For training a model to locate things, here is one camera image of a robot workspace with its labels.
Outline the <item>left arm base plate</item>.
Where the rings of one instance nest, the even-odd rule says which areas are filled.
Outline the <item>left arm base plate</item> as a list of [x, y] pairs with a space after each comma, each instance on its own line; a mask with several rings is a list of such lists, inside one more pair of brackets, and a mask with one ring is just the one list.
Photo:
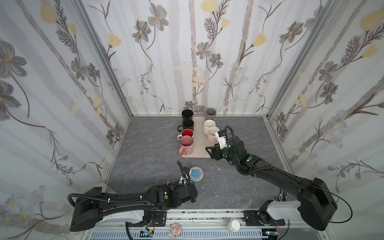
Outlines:
[[165, 227], [167, 221], [167, 211], [153, 211], [154, 227]]

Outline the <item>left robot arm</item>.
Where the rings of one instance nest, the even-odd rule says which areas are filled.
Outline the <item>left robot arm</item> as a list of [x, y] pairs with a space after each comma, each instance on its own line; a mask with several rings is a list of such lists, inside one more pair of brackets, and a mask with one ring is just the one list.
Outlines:
[[84, 194], [69, 194], [67, 199], [74, 207], [70, 232], [90, 230], [107, 216], [132, 211], [143, 211], [144, 216], [138, 223], [126, 220], [126, 227], [142, 227], [156, 222], [154, 211], [168, 211], [186, 202], [196, 202], [198, 191], [191, 183], [190, 169], [180, 161], [177, 164], [181, 170], [178, 182], [154, 185], [143, 193], [117, 195], [94, 187]]

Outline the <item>dark pink mug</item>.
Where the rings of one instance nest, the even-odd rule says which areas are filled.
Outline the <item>dark pink mug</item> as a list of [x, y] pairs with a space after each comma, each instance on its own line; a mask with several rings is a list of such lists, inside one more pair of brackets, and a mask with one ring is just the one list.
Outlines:
[[180, 139], [180, 149], [179, 149], [179, 154], [182, 157], [187, 157], [191, 155], [194, 151], [194, 139], [190, 136], [183, 136]]

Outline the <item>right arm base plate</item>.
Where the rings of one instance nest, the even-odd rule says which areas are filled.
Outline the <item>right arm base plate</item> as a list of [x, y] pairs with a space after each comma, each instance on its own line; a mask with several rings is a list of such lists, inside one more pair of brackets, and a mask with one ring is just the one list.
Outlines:
[[247, 227], [256, 227], [256, 226], [264, 225], [261, 222], [260, 213], [258, 210], [243, 211], [243, 214], [244, 214], [243, 221], [246, 223]]

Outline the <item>blue butterfly mug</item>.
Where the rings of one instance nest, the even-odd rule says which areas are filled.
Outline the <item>blue butterfly mug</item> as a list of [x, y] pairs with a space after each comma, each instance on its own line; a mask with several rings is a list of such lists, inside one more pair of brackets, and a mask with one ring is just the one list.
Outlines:
[[202, 184], [203, 177], [204, 177], [204, 172], [201, 168], [192, 167], [190, 169], [191, 182], [195, 187], [199, 187]]

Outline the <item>light pink mug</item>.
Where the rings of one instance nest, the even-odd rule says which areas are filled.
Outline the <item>light pink mug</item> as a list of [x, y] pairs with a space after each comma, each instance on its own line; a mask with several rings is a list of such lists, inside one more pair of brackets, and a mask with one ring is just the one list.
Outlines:
[[218, 127], [210, 127], [207, 130], [207, 139], [210, 143], [216, 144], [218, 142], [216, 138], [216, 133], [219, 132], [220, 129]]

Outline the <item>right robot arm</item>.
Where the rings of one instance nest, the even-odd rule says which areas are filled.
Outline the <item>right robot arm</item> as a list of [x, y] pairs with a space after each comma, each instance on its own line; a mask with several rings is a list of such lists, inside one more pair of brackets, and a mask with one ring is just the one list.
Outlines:
[[303, 221], [318, 231], [324, 231], [332, 222], [338, 209], [336, 195], [323, 180], [298, 177], [249, 154], [230, 126], [218, 131], [208, 129], [207, 134], [215, 137], [215, 145], [206, 147], [211, 159], [225, 159], [241, 175], [265, 180], [295, 197], [287, 202], [267, 200], [256, 214], [257, 222], [270, 225], [279, 220]]

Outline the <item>white ribbed mug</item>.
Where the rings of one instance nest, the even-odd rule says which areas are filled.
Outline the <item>white ribbed mug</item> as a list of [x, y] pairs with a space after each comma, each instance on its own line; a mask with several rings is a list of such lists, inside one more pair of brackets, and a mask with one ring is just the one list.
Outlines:
[[207, 135], [208, 133], [208, 129], [209, 128], [212, 128], [212, 127], [215, 127], [216, 126], [216, 122], [214, 120], [205, 120], [204, 122], [204, 134]]

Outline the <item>grey ceramic mug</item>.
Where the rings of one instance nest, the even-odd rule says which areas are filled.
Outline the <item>grey ceramic mug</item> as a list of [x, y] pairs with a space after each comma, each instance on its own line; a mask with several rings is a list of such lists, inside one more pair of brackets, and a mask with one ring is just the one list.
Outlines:
[[215, 109], [213, 108], [206, 109], [205, 120], [216, 121], [216, 114], [217, 114], [217, 111]]

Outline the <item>cream white mug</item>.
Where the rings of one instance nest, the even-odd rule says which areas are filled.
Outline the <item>cream white mug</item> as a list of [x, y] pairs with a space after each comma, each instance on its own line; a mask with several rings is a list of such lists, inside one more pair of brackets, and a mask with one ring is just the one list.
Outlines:
[[181, 134], [179, 134], [179, 135], [177, 136], [177, 140], [178, 140], [178, 141], [181, 140], [181, 138], [184, 137], [184, 136], [193, 137], [193, 136], [194, 136], [194, 131], [191, 130], [191, 129], [185, 129], [185, 130], [183, 130], [183, 131], [181, 132]]

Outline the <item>black and white mug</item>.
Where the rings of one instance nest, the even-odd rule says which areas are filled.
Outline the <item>black and white mug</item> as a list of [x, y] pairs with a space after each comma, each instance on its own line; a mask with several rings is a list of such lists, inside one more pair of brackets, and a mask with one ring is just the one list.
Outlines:
[[194, 112], [192, 110], [185, 109], [185, 110], [182, 111], [183, 121], [185, 121], [185, 120], [192, 120], [193, 119], [193, 115], [194, 115]]

